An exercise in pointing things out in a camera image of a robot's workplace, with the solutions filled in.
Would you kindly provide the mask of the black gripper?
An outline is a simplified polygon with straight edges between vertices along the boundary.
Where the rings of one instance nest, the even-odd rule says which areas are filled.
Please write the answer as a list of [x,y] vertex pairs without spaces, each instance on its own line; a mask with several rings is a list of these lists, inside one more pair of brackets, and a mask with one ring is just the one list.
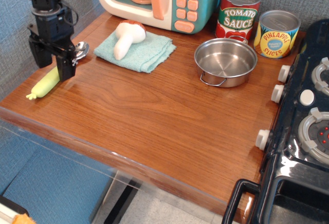
[[[67,51],[72,45],[74,33],[74,10],[66,5],[57,5],[50,11],[31,9],[35,24],[30,24],[29,46],[39,68],[52,63],[52,55]],[[64,82],[75,76],[76,65],[71,57],[56,56],[59,79]]]

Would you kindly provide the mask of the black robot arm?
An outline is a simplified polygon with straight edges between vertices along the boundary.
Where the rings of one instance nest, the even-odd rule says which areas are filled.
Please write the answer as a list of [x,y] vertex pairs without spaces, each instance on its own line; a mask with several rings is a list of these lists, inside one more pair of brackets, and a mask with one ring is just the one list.
[[31,0],[31,12],[36,24],[30,24],[29,46],[39,68],[52,63],[56,57],[60,81],[75,76],[76,53],[71,41],[74,33],[74,11],[63,0]]

